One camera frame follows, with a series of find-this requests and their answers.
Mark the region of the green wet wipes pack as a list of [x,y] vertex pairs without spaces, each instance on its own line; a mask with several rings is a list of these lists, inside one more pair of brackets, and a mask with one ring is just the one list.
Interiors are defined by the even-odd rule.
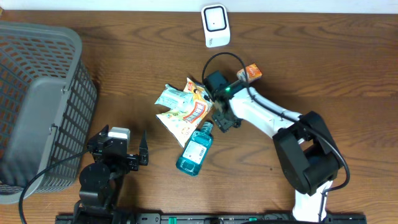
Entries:
[[188,111],[193,101],[193,93],[180,91],[169,84],[165,85],[165,89],[158,97],[155,105],[162,105],[171,110]]

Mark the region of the yellow snack bag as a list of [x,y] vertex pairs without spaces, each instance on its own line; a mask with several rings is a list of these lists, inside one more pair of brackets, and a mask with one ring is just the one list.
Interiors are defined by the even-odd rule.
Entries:
[[206,92],[205,86],[189,78],[182,91],[193,93],[191,108],[185,112],[169,108],[167,112],[157,114],[156,118],[174,136],[179,145],[184,147],[202,119],[211,110],[213,102]]

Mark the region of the small orange carton box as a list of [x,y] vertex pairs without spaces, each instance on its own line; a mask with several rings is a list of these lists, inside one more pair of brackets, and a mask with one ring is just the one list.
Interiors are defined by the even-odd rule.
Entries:
[[253,63],[251,65],[248,65],[245,69],[240,69],[240,71],[238,71],[236,75],[239,80],[252,83],[262,77],[262,72],[260,71],[258,66]]

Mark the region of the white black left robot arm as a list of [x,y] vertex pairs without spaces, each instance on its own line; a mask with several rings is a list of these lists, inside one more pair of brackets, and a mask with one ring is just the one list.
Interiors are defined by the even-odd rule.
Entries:
[[75,204],[72,223],[135,223],[136,216],[116,208],[125,176],[149,163],[147,132],[144,131],[138,154],[127,152],[131,132],[106,125],[87,142],[94,163],[79,176],[80,200]]

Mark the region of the blue mouthwash bottle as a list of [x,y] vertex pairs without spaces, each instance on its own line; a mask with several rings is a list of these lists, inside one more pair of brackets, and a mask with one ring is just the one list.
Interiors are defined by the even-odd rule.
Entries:
[[182,155],[176,162],[176,168],[190,176],[197,176],[203,161],[213,144],[211,135],[213,123],[205,121],[201,129],[193,132],[185,146]]

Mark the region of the grey plastic shopping basket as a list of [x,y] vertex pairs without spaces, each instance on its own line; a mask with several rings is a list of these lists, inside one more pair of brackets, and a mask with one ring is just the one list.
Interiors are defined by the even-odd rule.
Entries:
[[71,29],[1,22],[1,203],[74,183],[97,102],[82,49]]

